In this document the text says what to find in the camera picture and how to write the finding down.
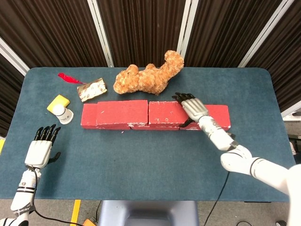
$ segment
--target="robotic arm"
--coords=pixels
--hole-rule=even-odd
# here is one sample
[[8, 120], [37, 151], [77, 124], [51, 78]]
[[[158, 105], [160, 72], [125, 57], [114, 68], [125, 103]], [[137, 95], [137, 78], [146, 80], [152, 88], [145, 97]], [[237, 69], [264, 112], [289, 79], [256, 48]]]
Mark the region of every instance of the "robotic arm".
[[190, 117], [188, 121], [196, 121], [206, 133], [213, 144], [221, 151], [222, 166], [230, 172], [250, 175], [263, 183], [289, 195], [290, 214], [288, 226], [300, 223], [299, 211], [301, 209], [301, 164], [286, 169], [260, 157], [253, 157], [250, 151], [233, 140], [219, 125], [208, 115], [208, 110], [203, 103], [192, 94], [176, 93], [173, 96]]
[[40, 170], [47, 164], [55, 162], [60, 157], [58, 152], [54, 158], [50, 157], [51, 147], [61, 127], [56, 129], [55, 124], [39, 128], [34, 140], [31, 142], [25, 165], [28, 168], [23, 173], [19, 187], [11, 204], [11, 210], [16, 215], [15, 219], [5, 218], [0, 220], [0, 226], [28, 226], [28, 216], [35, 211], [34, 196], [41, 178]]

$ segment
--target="curtain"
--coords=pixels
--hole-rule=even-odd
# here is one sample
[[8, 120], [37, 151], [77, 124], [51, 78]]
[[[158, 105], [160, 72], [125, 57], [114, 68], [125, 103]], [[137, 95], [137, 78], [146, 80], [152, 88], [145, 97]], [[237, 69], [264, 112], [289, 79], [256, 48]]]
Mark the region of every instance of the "curtain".
[[30, 68], [107, 66], [87, 0], [1, 0], [0, 24]]
[[280, 111], [301, 100], [301, 1], [294, 1], [247, 66], [269, 71]]
[[24, 76], [0, 55], [0, 136], [6, 137]]
[[161, 66], [177, 49], [185, 0], [98, 0], [115, 67]]
[[237, 67], [281, 0], [200, 0], [188, 67]]

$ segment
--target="teddy bear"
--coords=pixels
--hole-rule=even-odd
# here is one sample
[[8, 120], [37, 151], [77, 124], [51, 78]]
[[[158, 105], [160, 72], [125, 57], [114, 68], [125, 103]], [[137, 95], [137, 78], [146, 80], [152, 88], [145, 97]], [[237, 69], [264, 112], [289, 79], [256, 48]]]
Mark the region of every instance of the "teddy bear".
[[116, 76], [115, 92], [124, 94], [143, 91], [159, 95], [168, 81], [184, 67], [184, 60], [179, 53], [168, 50], [164, 57], [165, 63], [160, 68], [148, 64], [143, 71], [139, 71], [136, 65], [130, 65], [121, 71]]

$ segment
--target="table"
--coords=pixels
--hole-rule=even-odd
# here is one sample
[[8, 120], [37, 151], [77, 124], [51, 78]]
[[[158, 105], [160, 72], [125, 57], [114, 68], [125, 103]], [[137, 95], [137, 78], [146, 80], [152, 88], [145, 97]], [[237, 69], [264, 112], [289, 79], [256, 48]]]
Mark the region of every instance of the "table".
[[[102, 77], [108, 92], [86, 103], [147, 99], [168, 101], [175, 92], [189, 92], [205, 104], [228, 105], [236, 140], [260, 156], [284, 167], [294, 165], [288, 137], [269, 73], [260, 68], [183, 68], [159, 96], [113, 90], [123, 68], [33, 68], [24, 80], [7, 140], [0, 155], [0, 198], [13, 198], [25, 170], [30, 142], [40, 126], [59, 124], [47, 111], [58, 95], [67, 97], [74, 112], [52, 148], [60, 159], [44, 168], [37, 190], [42, 199], [215, 200], [227, 172], [220, 155], [201, 131], [87, 130], [80, 126], [82, 102], [76, 84]], [[220, 200], [287, 201], [286, 195], [256, 179], [230, 173]]]

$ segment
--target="crumpled package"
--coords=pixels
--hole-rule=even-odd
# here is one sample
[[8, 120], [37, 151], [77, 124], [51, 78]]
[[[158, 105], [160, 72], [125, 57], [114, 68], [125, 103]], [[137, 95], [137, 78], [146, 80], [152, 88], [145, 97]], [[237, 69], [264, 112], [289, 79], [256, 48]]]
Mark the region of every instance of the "crumpled package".
[[102, 78], [77, 87], [77, 92], [82, 102], [99, 96], [106, 91], [107, 88]]

